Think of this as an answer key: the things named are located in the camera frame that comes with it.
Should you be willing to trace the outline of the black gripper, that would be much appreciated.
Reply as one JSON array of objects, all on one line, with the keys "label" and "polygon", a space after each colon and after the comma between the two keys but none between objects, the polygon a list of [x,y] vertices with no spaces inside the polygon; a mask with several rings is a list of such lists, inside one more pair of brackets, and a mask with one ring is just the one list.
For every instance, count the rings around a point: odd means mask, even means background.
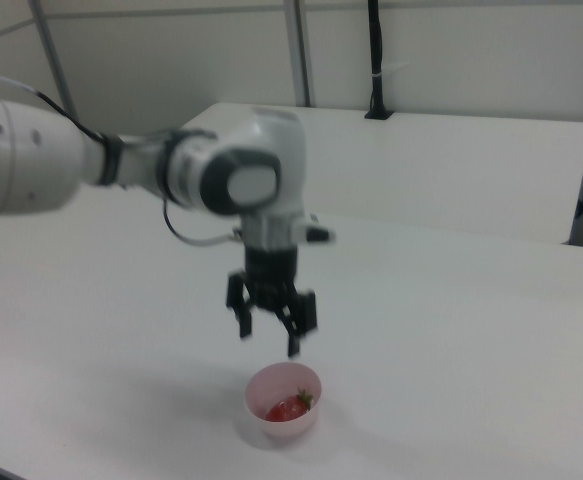
[{"label": "black gripper", "polygon": [[234,312],[239,337],[252,334],[251,309],[276,311],[288,335],[287,357],[300,354],[301,340],[317,328],[316,294],[297,292],[298,249],[264,251],[245,248],[245,272],[228,277],[226,306]]}]

